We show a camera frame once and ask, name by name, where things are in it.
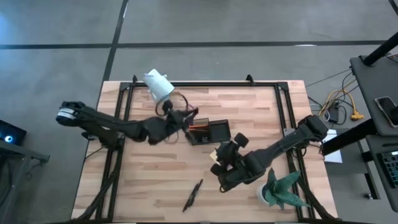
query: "wooden table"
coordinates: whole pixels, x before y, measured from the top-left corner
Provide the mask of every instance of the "wooden table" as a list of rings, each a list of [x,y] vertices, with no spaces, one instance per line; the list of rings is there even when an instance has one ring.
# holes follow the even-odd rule
[[[303,81],[288,81],[296,122],[311,114]],[[98,111],[113,116],[120,82],[104,82]],[[199,107],[197,118],[210,121],[228,119],[231,135],[243,133],[250,140],[240,153],[266,148],[282,138],[275,91],[271,87],[181,87],[176,88],[189,103]],[[287,107],[284,102],[285,117]],[[175,103],[177,108],[183,101]],[[155,103],[147,88],[134,88],[129,119],[154,116]],[[177,135],[170,137],[170,142]],[[179,134],[176,144],[164,142],[150,146],[127,140],[119,180],[114,222],[276,222],[297,220],[294,207],[269,207],[258,201],[256,189],[267,180],[267,173],[250,185],[240,184],[222,194],[220,184],[210,172],[209,157],[219,144],[191,146]],[[91,142],[87,153],[98,149]],[[91,156],[81,173],[72,218],[78,217],[98,193],[103,175],[106,150]],[[308,147],[304,156],[310,188],[326,210],[337,217],[323,158],[318,149]],[[277,178],[289,173],[282,155],[271,165]],[[195,184],[204,179],[194,205],[185,213],[182,208]],[[105,203],[104,215],[108,204]]]

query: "white paper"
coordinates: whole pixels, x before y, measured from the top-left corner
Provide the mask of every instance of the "white paper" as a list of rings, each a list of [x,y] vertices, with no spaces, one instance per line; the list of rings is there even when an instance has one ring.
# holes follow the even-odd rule
[[[328,130],[328,135],[326,138],[322,140],[323,143],[331,140],[332,138],[337,136],[337,132],[334,129],[329,129]],[[343,160],[341,158],[341,153],[340,150],[337,150],[327,156],[325,156],[325,162],[338,162],[338,163],[343,163]]]

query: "blue light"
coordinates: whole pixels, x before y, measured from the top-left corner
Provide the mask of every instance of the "blue light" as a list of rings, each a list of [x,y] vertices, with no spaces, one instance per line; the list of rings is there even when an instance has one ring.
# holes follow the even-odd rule
[[[5,142],[10,143],[10,142],[12,142],[12,136],[6,136],[6,137],[4,138],[4,140],[5,140]]]

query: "aloe plant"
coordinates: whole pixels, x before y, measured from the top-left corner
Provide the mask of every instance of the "aloe plant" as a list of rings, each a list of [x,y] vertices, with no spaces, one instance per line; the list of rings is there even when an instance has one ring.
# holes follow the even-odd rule
[[[292,184],[298,179],[299,176],[300,172],[296,171],[280,180],[277,180],[275,177],[275,172],[271,168],[271,170],[268,172],[267,184],[262,189],[262,196],[269,203],[269,206],[277,204],[282,211],[285,208],[285,203],[293,206],[309,207],[309,204],[303,202],[300,197],[288,191],[288,189],[290,189]]]

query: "yellow cable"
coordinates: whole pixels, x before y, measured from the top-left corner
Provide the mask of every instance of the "yellow cable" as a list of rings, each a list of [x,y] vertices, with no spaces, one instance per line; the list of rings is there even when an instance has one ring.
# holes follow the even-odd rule
[[[345,88],[347,88],[347,86],[349,86],[349,85],[351,85],[353,82],[355,82],[356,80],[353,80],[353,81],[351,81],[351,82],[349,82],[347,85],[345,85],[342,89],[340,89],[340,90],[333,90],[330,94],[329,94],[329,96],[328,96],[328,98],[326,99],[326,102],[325,102],[325,104],[322,106],[322,109],[320,110],[320,112],[319,112],[319,116],[321,116],[321,114],[323,113],[323,112],[325,112],[325,110],[327,110],[327,108],[329,108],[334,102],[335,102],[335,100],[337,99],[337,96],[339,95],[339,93],[341,93],[342,91],[344,92],[344,93],[346,93],[346,94],[349,94],[349,93],[347,93],[344,89]],[[335,97],[332,99],[332,100],[329,100],[330,99],[330,96],[334,93],[334,92],[336,92],[337,91],[337,94],[335,95]],[[349,97],[351,98],[351,102],[353,103],[353,108],[354,108],[354,111],[356,111],[356,109],[355,109],[355,105],[354,105],[354,99],[353,99],[353,97],[349,94]]]

